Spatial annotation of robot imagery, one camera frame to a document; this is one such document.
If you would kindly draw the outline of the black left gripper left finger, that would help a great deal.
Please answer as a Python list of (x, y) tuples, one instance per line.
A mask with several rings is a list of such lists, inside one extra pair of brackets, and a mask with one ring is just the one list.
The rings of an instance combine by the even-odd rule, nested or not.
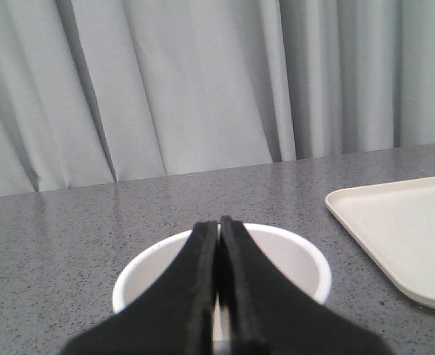
[(63, 354), (211, 354), (215, 221), (196, 223), (162, 275), (123, 311), (70, 340)]

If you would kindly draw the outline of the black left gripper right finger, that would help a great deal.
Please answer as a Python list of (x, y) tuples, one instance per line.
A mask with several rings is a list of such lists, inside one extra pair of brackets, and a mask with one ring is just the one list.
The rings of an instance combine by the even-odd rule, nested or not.
[(391, 354), (376, 334), (313, 301), (223, 216), (217, 292), (229, 309), (232, 354)]

